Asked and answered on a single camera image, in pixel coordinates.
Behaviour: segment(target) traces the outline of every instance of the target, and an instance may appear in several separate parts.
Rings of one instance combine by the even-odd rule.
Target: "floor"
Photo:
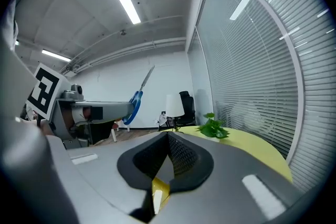
[[[115,130],[115,136],[118,141],[125,141],[125,140],[130,140],[136,137],[140,137],[146,134],[154,133],[157,132],[157,130],[130,130],[129,132],[127,130]],[[108,145],[108,144],[113,144],[113,138],[110,136],[108,139],[101,140],[97,142],[94,146],[101,146],[101,145]]]

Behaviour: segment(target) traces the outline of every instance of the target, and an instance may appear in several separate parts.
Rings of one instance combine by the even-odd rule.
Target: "ceiling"
[[[141,23],[133,25],[119,0],[17,0],[19,46],[15,51],[34,71],[40,62],[60,71],[145,42],[185,37],[191,0],[132,0]]]

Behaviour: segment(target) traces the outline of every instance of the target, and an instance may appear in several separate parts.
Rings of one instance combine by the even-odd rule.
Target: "window blind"
[[[267,0],[290,33],[304,79],[305,115],[290,168],[307,191],[331,170],[336,152],[336,36],[323,0]]]
[[[211,86],[207,65],[200,39],[194,31],[188,50],[188,60],[194,88],[194,102],[197,125],[205,124],[204,114],[214,111],[212,104]]]
[[[241,0],[205,0],[197,29],[216,117],[261,136],[284,157],[297,119],[296,75],[278,26],[257,0],[230,20]]]

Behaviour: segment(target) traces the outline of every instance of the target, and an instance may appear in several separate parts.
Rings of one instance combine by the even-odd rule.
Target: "black mesh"
[[[168,156],[173,163],[174,175],[179,176],[190,170],[197,161],[197,155],[190,147],[168,135]]]
[[[152,180],[167,155],[174,167],[170,193],[197,188],[208,178],[214,167],[214,161],[207,150],[173,132],[162,132],[121,154],[117,168],[131,187],[150,191]]]
[[[167,156],[167,136],[135,154],[134,165],[144,174],[154,179]]]

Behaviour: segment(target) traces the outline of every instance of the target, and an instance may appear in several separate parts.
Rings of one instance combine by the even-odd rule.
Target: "scissors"
[[[126,117],[123,117],[122,118],[122,121],[124,122],[125,125],[129,125],[134,117],[136,116],[139,108],[140,108],[140,104],[141,104],[141,97],[142,97],[142,94],[143,94],[143,87],[145,87],[147,81],[148,81],[148,78],[150,77],[151,73],[153,72],[153,69],[154,69],[155,65],[152,66],[152,68],[148,71],[147,73],[147,76],[145,77],[145,79],[143,80],[141,86],[140,86],[140,90],[139,91],[136,91],[135,94],[133,95],[133,97],[131,98],[131,100],[129,101],[130,103],[133,104],[134,106],[134,110],[132,112],[131,115],[127,115]]]

